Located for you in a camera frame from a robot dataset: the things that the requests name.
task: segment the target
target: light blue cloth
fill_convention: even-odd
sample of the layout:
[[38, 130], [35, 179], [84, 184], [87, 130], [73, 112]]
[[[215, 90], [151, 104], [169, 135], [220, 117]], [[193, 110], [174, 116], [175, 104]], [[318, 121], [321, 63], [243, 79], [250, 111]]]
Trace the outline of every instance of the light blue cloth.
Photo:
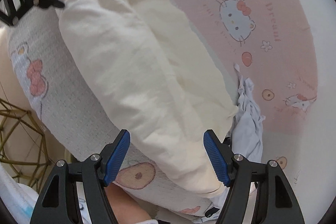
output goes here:
[[263, 154], [263, 120], [260, 108], [253, 100], [254, 84], [250, 78], [240, 74], [239, 66], [235, 64], [239, 77], [238, 87], [238, 113], [236, 114], [236, 127], [232, 131], [232, 151], [241, 154], [249, 161], [261, 162]]

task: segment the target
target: hello kitty face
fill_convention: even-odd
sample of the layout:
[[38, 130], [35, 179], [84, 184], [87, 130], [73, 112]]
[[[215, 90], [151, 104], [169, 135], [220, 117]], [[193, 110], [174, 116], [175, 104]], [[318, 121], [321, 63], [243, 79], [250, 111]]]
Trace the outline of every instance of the hello kitty face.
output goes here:
[[240, 44], [245, 43], [245, 39], [256, 27], [250, 18], [251, 9], [244, 0], [223, 0], [219, 14], [229, 34]]
[[297, 94], [289, 98], [286, 98], [285, 102], [286, 102], [286, 105], [288, 106], [299, 108], [303, 110], [304, 112], [307, 112], [307, 108], [315, 101], [316, 101], [316, 98], [308, 100], [303, 95]]

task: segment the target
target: blue gripper pad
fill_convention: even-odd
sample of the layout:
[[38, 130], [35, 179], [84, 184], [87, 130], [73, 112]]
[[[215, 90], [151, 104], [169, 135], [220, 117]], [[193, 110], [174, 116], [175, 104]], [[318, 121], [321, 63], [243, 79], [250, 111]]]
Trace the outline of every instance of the blue gripper pad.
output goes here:
[[207, 131], [203, 136], [203, 144], [218, 180], [223, 182], [225, 186], [229, 185], [231, 180], [227, 173], [226, 161], [224, 160], [221, 152]]
[[130, 143], [131, 136], [128, 131], [125, 131], [106, 164], [106, 172], [104, 177], [104, 182], [106, 185], [110, 185], [112, 181], [115, 181]]

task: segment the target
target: wrinkled cloth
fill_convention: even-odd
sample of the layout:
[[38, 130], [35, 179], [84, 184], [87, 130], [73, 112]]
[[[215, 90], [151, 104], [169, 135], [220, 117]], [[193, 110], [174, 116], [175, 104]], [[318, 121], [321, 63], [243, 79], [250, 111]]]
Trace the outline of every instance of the wrinkled cloth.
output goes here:
[[263, 154], [263, 120], [260, 108], [253, 99], [253, 82], [240, 74], [239, 65], [235, 64], [239, 77], [238, 113], [236, 127], [232, 131], [232, 151], [241, 154], [249, 161], [261, 162]]
[[237, 108], [186, 16], [169, 0], [63, 1], [60, 32], [110, 120], [177, 185], [221, 194], [203, 133], [223, 140]]
[[[16, 183], [0, 163], [0, 197], [18, 224], [30, 224], [38, 193], [27, 185]], [[91, 224], [83, 215], [83, 224]]]

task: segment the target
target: pink bed sheet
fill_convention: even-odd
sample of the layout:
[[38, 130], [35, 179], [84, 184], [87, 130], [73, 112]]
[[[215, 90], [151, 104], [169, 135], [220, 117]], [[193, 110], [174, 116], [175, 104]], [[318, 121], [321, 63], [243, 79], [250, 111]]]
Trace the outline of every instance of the pink bed sheet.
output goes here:
[[300, 135], [318, 85], [313, 38], [300, 1], [173, 1], [234, 80], [234, 63], [252, 79], [254, 99], [266, 116], [264, 130]]

